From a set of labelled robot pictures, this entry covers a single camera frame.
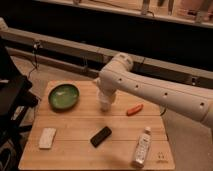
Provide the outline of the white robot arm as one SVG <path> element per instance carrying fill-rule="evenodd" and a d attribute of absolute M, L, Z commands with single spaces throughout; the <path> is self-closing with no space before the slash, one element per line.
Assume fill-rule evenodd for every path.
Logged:
<path fill-rule="evenodd" d="M 166 107 L 213 130 L 213 90 L 159 80 L 131 73 L 132 58 L 117 53 L 99 72 L 101 109 L 108 111 L 121 90 Z"/>

